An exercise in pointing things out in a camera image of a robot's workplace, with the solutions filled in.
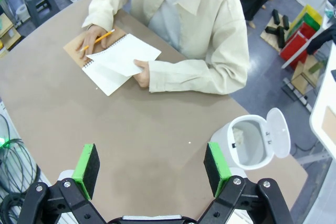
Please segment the person's left hand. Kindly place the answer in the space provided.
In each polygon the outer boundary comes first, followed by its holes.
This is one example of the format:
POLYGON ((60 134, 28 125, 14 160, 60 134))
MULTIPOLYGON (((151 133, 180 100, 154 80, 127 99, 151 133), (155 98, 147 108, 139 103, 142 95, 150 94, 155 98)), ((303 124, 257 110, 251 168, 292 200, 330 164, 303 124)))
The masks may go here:
POLYGON ((141 73, 135 74, 133 77, 140 87, 148 88, 150 84, 149 64, 147 61, 134 60, 134 64, 142 69, 141 73))

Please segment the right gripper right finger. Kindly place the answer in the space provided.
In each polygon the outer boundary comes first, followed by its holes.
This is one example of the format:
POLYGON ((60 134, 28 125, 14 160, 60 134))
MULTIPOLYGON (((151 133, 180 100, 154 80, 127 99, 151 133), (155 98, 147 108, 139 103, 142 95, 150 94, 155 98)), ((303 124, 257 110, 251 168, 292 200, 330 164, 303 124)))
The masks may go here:
POLYGON ((272 178, 257 183, 232 175, 220 146, 208 142, 204 166, 214 200, 198 223, 227 223, 236 210, 245 210, 253 223, 293 223, 278 183, 272 178))

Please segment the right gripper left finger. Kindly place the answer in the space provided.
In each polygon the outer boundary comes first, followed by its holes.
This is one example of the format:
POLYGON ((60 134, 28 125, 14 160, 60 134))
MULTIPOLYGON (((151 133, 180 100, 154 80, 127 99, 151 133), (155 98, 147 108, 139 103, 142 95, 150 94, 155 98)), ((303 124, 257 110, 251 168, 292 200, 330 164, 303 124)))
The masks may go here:
POLYGON ((58 223, 62 214, 72 213, 77 223, 106 223, 91 203, 100 160, 95 144, 86 144, 70 177, 52 186, 30 185, 18 223, 58 223))

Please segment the person's right hand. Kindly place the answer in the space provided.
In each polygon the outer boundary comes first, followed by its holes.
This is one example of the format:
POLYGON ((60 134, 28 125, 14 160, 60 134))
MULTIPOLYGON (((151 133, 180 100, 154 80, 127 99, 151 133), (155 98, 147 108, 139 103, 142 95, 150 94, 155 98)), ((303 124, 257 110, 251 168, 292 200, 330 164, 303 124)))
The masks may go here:
POLYGON ((91 25, 85 32, 85 35, 76 48, 79 52, 80 59, 86 60, 87 55, 93 53, 95 44, 100 43, 103 49, 107 48, 107 37, 112 31, 106 31, 98 25, 91 25))

